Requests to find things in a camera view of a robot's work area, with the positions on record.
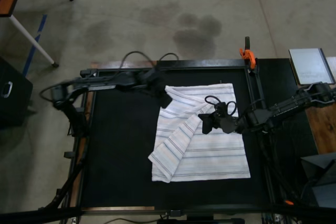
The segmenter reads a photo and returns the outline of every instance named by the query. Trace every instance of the metal frame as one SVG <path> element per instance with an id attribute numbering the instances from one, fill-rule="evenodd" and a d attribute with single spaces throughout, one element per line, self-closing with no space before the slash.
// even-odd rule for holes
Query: metal frame
<path id="1" fill-rule="evenodd" d="M 234 70 L 242 70 L 245 73 L 246 76 L 246 82 L 247 82 L 247 87 L 250 95 L 250 101 L 254 102 L 255 101 L 255 93 L 253 92 L 253 80 L 250 77 L 250 71 L 248 68 L 248 61 L 244 60 L 206 60 L 206 61 L 197 61 L 197 60 L 186 60 L 186 61 L 161 61 L 157 63 L 157 66 L 160 68 L 167 68 L 169 71 L 174 71 L 174 70 L 204 70 L 204 69 L 234 69 Z M 123 68 L 123 70 L 127 71 L 137 71 L 139 68 L 144 69 L 144 70 L 149 70 L 151 67 L 149 65 L 144 64 L 143 67 L 141 65 L 138 66 L 132 66 L 131 68 Z M 116 66 L 115 68 L 109 68 L 109 69 L 97 69 L 97 77 L 100 76 L 100 74 L 104 72 L 113 72 L 116 71 L 118 67 Z M 264 97 L 263 94 L 263 89 L 261 87 L 261 82 L 259 79 L 259 76 L 256 75 L 255 79 L 255 86 L 257 86 L 257 95 L 260 98 Z M 87 100 L 87 95 L 86 94 L 83 98 L 82 101 L 82 106 L 85 105 L 84 100 Z M 94 107 L 95 107 L 95 99 L 96 99 L 96 93 L 93 94 L 93 99 L 92 99 L 92 107 L 90 111 L 90 121 L 89 125 L 91 126 L 91 116 L 94 113 Z M 275 203 L 275 198 L 274 198 L 274 191 L 273 191 L 273 186 L 271 184 L 272 178 L 270 176 L 270 172 L 268 167 L 264 164 L 264 170 L 265 170 L 265 178 L 266 178 L 266 185 L 268 189 L 268 197 L 269 201 L 271 204 Z M 77 204 L 76 206 L 79 205 L 81 202 L 81 193 L 82 193 L 82 184 L 83 184 L 83 176 L 85 175 L 85 167 L 82 171 L 81 174 L 81 183 L 79 187 L 79 195 L 77 198 Z M 84 215 L 157 215 L 157 214 L 165 214 L 167 211 L 171 209 L 166 209 L 166 210 L 121 210 L 121 207 L 102 207 L 102 208 L 86 208 L 84 209 Z M 184 214 L 187 213 L 193 213 L 193 212 L 200 212 L 204 211 L 205 214 L 212 213 L 212 212 L 217 212 L 217 213 L 230 213 L 232 212 L 232 209 L 234 211 L 245 211 L 245 209 L 248 209 L 247 212 L 255 212 L 253 209 L 258 209 L 256 212 L 260 212 L 260 209 L 266 210 L 268 207 L 266 206 L 250 206 L 250 205 L 245 205 L 245 204 L 235 204 L 235 205 L 204 205 L 204 206 L 195 206 L 196 210 L 183 210 Z"/>

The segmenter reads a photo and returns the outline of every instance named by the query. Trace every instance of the black storage bin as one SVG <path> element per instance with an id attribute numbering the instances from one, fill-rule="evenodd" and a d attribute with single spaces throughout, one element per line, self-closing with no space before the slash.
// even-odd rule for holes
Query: black storage bin
<path id="1" fill-rule="evenodd" d="M 0 57 L 0 129 L 23 123 L 33 84 Z"/>

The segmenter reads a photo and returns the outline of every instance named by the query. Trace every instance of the wire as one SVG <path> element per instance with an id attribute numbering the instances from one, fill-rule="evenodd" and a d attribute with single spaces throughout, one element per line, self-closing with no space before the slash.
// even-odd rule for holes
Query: wire
<path id="1" fill-rule="evenodd" d="M 159 61 L 163 60 L 164 57 L 168 56 L 168 55 L 173 55 L 176 57 L 176 60 L 180 60 L 179 57 L 177 56 L 177 54 L 174 54 L 173 52 L 168 52 L 167 54 L 165 54 L 164 56 L 162 56 Z"/>
<path id="2" fill-rule="evenodd" d="M 131 52 L 129 52 L 128 54 L 126 54 L 126 55 L 124 56 L 124 58 L 122 58 L 121 63 L 120 63 L 120 66 L 119 66 L 119 68 L 117 69 L 116 73 L 115 73 L 111 78 L 107 79 L 107 81 L 111 81 L 111 80 L 113 80 L 113 79 L 120 73 L 120 71 L 121 71 L 121 69 L 122 69 L 122 66 L 124 65 L 124 63 L 125 63 L 127 57 L 128 57 L 129 55 L 132 55 L 132 54 L 140 54 L 140 55 L 142 55 L 146 60 L 148 60 L 148 61 L 151 63 L 151 65 L 152 65 L 153 68 L 155 67 L 155 65 L 154 65 L 153 61 L 151 60 L 151 58 L 149 58 L 146 54 L 144 54 L 143 52 L 140 52 L 140 51 L 131 51 Z"/>
<path id="3" fill-rule="evenodd" d="M 160 219 L 156 219 L 156 220 L 150 220 L 150 221 L 134 221 L 134 220 L 128 220 L 128 219 L 124 219 L 124 218 L 117 218 L 117 219 L 113 219 L 113 220 L 109 220 L 107 222 L 104 222 L 104 224 L 108 224 L 108 223 L 114 222 L 116 220 L 124 220 L 124 221 L 128 221 L 128 222 L 134 223 L 134 224 L 148 224 L 148 223 L 159 221 L 159 220 L 161 220 L 161 218 Z"/>

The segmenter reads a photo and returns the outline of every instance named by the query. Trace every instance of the black cable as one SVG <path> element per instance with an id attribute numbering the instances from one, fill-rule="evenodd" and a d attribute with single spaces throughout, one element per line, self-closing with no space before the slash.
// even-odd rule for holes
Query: black cable
<path id="1" fill-rule="evenodd" d="M 168 56 L 168 55 L 173 55 L 176 57 L 176 60 L 180 60 L 179 57 L 177 56 L 177 54 L 174 54 L 173 52 L 168 52 L 166 53 L 164 56 L 162 56 L 159 61 L 161 61 L 164 57 Z"/>
<path id="2" fill-rule="evenodd" d="M 275 178 L 280 183 L 280 185 L 283 187 L 283 189 L 289 195 L 291 195 L 292 197 L 294 197 L 294 199 L 297 201 L 297 203 L 301 204 L 302 201 L 300 199 L 300 195 L 298 195 L 298 193 L 295 190 L 293 190 L 292 186 L 284 178 L 284 176 L 282 175 L 281 171 L 279 171 L 279 169 L 275 166 L 274 162 L 269 157 L 269 155 L 268 155 L 268 153 L 266 151 L 266 148 L 264 146 L 263 140 L 261 140 L 260 137 L 258 137 L 258 144 L 259 144 L 259 148 L 261 150 L 261 153 L 264 156 L 265 162 L 266 162 L 266 164 L 269 167 L 270 172 L 275 176 Z"/>
<path id="3" fill-rule="evenodd" d="M 161 219 L 150 220 L 150 221 L 134 221 L 134 220 L 128 220 L 128 219 L 124 219 L 124 218 L 117 218 L 117 219 L 113 219 L 113 220 L 109 220 L 109 221 L 107 221 L 107 222 L 104 222 L 104 224 L 108 224 L 108 223 L 114 222 L 114 221 L 116 221 L 116 220 L 128 221 L 128 222 L 130 222 L 130 223 L 134 223 L 134 224 L 148 224 L 148 223 L 152 223 L 152 222 L 159 221 L 159 220 L 161 220 Z"/>
<path id="4" fill-rule="evenodd" d="M 121 69 L 122 69 L 122 66 L 124 65 L 124 63 L 125 63 L 127 57 L 128 57 L 129 55 L 132 55 L 132 54 L 140 54 L 140 55 L 142 55 L 144 58 L 146 58 L 146 60 L 148 60 L 148 61 L 151 63 L 151 65 L 152 65 L 153 68 L 155 67 L 155 65 L 154 65 L 154 63 L 152 62 L 151 58 L 149 58 L 146 54 L 144 54 L 143 52 L 140 52 L 140 51 L 131 51 L 131 52 L 129 52 L 128 54 L 126 54 L 126 55 L 124 56 L 124 58 L 122 58 L 121 63 L 120 63 L 120 66 L 119 66 L 119 68 L 117 69 L 116 73 L 115 73 L 111 78 L 108 78 L 106 81 L 111 81 L 111 80 L 113 80 L 113 79 L 120 73 L 120 71 L 121 71 Z"/>

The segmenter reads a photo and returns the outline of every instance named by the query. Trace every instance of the white striped cloth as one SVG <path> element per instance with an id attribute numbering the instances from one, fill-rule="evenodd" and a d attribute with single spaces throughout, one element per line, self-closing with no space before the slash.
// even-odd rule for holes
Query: white striped cloth
<path id="1" fill-rule="evenodd" d="M 169 183 L 250 178 L 242 135 L 226 134 L 221 129 L 205 135 L 198 117 L 214 111 L 213 105 L 204 101 L 207 95 L 222 102 L 236 101 L 233 85 L 166 86 L 165 90 L 173 101 L 160 109 L 154 151 L 148 157 L 153 163 L 152 180 Z"/>

